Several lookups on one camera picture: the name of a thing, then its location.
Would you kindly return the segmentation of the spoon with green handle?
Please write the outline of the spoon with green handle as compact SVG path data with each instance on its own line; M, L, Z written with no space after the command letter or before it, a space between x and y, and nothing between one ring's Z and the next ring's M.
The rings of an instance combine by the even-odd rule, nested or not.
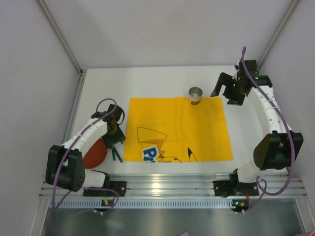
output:
M117 157L116 157L116 159L118 159L118 161L120 162L120 163L123 163L123 159L121 158L121 156L119 155L119 153L118 153L118 151L117 151Z

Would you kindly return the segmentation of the white paper cup brown sleeve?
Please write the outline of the white paper cup brown sleeve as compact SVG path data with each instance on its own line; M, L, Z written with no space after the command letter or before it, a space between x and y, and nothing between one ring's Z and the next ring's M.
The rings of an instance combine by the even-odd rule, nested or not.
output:
M191 87L189 89L189 103L191 105L198 105L201 101L203 91L199 87Z

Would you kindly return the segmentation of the yellow printed cloth mat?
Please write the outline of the yellow printed cloth mat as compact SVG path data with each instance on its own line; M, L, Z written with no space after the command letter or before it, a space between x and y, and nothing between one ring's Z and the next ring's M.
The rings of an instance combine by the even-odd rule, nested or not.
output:
M132 98L124 161L195 163L233 159L220 98Z

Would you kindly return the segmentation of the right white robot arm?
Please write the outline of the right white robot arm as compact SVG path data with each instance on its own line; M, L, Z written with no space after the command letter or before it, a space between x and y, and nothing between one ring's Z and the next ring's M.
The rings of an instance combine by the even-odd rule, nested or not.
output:
M267 75L260 75L255 60L246 60L234 66L236 73L231 76L224 72L219 75L212 97L223 95L229 105L243 105L245 98L252 103L261 124L263 139L253 151L253 160L238 168L234 174L241 183L255 182L263 171L282 170L291 166L304 141L301 133L293 132L279 115L273 84Z

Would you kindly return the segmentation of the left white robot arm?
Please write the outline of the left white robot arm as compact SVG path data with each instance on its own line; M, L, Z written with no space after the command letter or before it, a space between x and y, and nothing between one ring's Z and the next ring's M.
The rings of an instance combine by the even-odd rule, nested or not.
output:
M48 152L46 183L72 192L82 188L108 188L110 176L105 172L86 167L84 158L96 143L112 149L114 158L122 161L115 145L126 138L120 128L119 119L125 117L121 107L111 104L107 111L96 111L88 123L62 145L53 145Z

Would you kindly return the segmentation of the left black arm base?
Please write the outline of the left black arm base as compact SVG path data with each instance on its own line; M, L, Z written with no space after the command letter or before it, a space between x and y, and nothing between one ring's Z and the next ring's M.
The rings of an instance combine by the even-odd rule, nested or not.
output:
M84 197L124 197L127 190L126 181L111 181L106 187L89 187L83 191Z

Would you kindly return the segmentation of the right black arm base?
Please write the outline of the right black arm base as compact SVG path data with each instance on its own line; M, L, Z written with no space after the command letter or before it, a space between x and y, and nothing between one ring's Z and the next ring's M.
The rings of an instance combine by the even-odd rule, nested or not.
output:
M259 191L255 182L242 183L239 181L237 170L229 174L229 180L216 180L213 182L215 196L258 196Z

